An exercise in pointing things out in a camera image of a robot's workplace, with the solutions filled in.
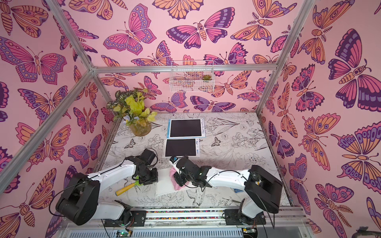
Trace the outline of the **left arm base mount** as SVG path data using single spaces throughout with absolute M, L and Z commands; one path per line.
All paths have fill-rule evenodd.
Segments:
M 117 220 L 104 219 L 106 227 L 143 227 L 146 221 L 147 211 L 132 210 L 132 207 L 126 203 L 115 200 L 118 205 L 122 205 L 124 210 Z

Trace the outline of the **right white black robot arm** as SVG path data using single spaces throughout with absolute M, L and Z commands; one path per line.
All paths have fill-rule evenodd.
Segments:
M 174 177 L 179 186 L 190 182 L 194 187 L 229 187 L 246 192 L 249 198 L 241 202 L 239 209 L 243 217 L 253 219 L 262 212 L 279 212 L 282 182 L 261 166 L 252 165 L 241 171 L 199 167 L 188 156 L 173 156 L 169 162 L 176 170 Z

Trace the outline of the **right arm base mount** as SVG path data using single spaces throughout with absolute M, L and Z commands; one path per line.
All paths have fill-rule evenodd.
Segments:
M 238 209 L 225 209 L 221 215 L 221 218 L 225 220 L 226 225 L 247 225 L 247 226 L 255 226 L 255 225 L 266 225 L 266 219 L 264 213 L 259 213 L 255 218 L 249 218 L 244 215 L 242 212 L 242 207 L 245 202 L 243 199 L 240 203 Z

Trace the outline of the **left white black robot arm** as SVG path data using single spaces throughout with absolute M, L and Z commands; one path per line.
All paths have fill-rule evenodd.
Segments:
M 101 202 L 99 195 L 128 177 L 141 185 L 158 182 L 157 161 L 155 150 L 145 149 L 140 155 L 128 156 L 110 168 L 88 175 L 77 173 L 62 190 L 55 210 L 78 226 L 91 220 L 112 220 L 119 226 L 130 225 L 133 219 L 131 206 L 119 200 Z

